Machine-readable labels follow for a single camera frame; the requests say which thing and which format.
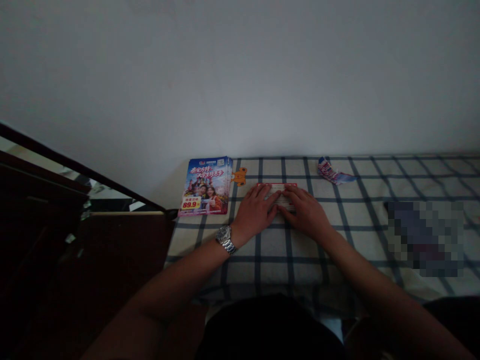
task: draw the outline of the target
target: orange cartoon figure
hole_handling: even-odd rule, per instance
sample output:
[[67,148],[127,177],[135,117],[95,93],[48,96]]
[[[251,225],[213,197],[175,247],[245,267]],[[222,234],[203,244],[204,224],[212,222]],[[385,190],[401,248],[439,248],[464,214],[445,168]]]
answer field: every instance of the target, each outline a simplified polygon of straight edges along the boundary
[[245,176],[247,175],[247,168],[241,167],[239,171],[231,173],[231,182],[236,182],[237,186],[243,186],[247,183]]

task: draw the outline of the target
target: white wall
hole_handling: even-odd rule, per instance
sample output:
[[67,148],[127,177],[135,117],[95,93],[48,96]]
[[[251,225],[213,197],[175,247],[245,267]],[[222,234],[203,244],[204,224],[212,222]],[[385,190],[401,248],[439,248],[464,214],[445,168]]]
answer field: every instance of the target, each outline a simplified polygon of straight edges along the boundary
[[480,5],[6,0],[0,119],[165,207],[190,158],[480,150]]

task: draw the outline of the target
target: dark clothing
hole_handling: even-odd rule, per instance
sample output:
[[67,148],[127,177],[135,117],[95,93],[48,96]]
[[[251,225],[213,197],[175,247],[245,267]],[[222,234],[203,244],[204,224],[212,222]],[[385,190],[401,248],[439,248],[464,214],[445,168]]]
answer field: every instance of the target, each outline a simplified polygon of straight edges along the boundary
[[337,336],[295,300],[270,295],[220,310],[205,326],[196,359],[346,359]]
[[[480,298],[446,297],[424,306],[480,359]],[[400,344],[383,350],[402,356]],[[239,301],[220,310],[205,326],[196,359],[346,359],[337,336],[295,300],[270,295]]]

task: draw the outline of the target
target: forearm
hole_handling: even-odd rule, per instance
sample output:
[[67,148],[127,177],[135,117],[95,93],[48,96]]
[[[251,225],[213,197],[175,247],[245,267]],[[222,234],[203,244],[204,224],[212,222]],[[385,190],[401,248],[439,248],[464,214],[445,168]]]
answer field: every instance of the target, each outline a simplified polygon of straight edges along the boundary
[[155,319],[168,322],[202,288],[228,252],[214,239],[152,278],[127,304]]
[[82,360],[155,358],[168,322],[228,257],[212,240],[158,273],[105,327]]
[[474,359],[428,311],[370,264],[336,231],[316,240],[377,322],[418,357]]

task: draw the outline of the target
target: pixelated blurred area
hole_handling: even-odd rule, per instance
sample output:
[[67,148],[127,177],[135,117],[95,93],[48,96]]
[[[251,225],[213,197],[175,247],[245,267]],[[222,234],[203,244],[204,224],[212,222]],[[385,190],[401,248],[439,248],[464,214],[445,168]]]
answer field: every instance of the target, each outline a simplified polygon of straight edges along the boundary
[[461,277],[462,202],[388,202],[388,250],[422,277]]

